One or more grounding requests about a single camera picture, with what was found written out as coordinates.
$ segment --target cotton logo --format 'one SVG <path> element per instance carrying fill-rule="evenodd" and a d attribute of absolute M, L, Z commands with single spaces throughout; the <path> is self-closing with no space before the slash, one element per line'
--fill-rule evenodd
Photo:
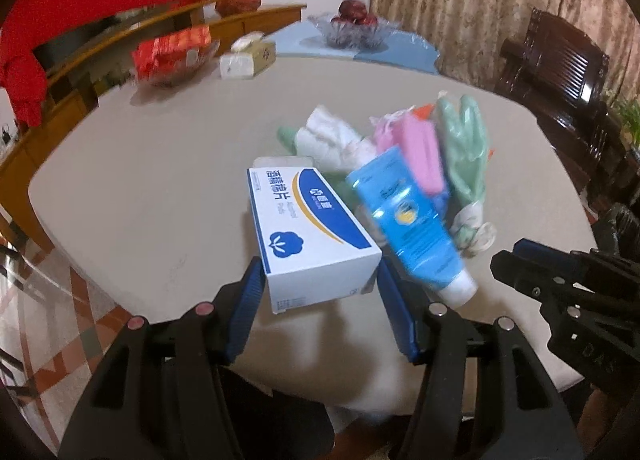
<path fill-rule="evenodd" d="M 296 255 L 302 250 L 302 244 L 305 242 L 293 231 L 286 233 L 272 233 L 269 237 L 269 247 L 273 249 L 273 254 L 279 258 L 287 258 Z"/>

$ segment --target green plant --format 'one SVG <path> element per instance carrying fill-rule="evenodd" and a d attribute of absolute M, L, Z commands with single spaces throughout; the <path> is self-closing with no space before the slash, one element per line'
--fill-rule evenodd
<path fill-rule="evenodd" d="M 618 96 L 611 105 L 611 111 L 620 116 L 623 128 L 628 130 L 634 146 L 640 147 L 640 103 L 635 98 L 631 101 Z"/>

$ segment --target white cloth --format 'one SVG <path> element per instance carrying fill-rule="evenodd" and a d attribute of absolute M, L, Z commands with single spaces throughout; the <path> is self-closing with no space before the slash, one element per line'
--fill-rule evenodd
<path fill-rule="evenodd" d="M 351 173 L 376 158 L 376 147 L 319 105 L 296 133 L 296 153 L 312 157 L 321 173 Z"/>

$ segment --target round table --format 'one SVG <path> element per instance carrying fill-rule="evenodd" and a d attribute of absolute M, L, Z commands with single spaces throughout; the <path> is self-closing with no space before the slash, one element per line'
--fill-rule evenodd
<path fill-rule="evenodd" d="M 594 240 L 564 168 L 522 106 L 451 79 L 374 63 L 280 58 L 254 79 L 212 69 L 175 89 L 133 84 L 98 108 L 53 152 L 30 185 L 46 232 L 78 271 L 151 322 L 179 317 L 238 280 L 258 254 L 246 168 L 284 155 L 281 125 L 299 127 L 324 104 L 363 134 L 369 116 L 472 94 L 495 148 L 485 218 L 497 240 L 467 260 L 479 291 L 460 309 L 492 322 L 508 314 L 559 388 L 580 379 L 546 349 L 539 304 L 492 277 L 492 254 L 529 238 L 569 251 Z M 423 368 L 400 354 L 377 289 L 273 315 L 263 297 L 234 369 L 287 393 L 355 410 L 411 413 Z M 473 370 L 465 409 L 473 408 Z"/>

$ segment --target red package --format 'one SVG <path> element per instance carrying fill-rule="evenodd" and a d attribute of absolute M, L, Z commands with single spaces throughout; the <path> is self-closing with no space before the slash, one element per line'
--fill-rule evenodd
<path fill-rule="evenodd" d="M 138 79 L 149 79 L 195 65 L 210 46 L 209 28 L 198 26 L 142 42 L 131 57 Z"/>
<path fill-rule="evenodd" d="M 223 18 L 255 11 L 262 4 L 262 0 L 217 0 L 216 11 Z"/>

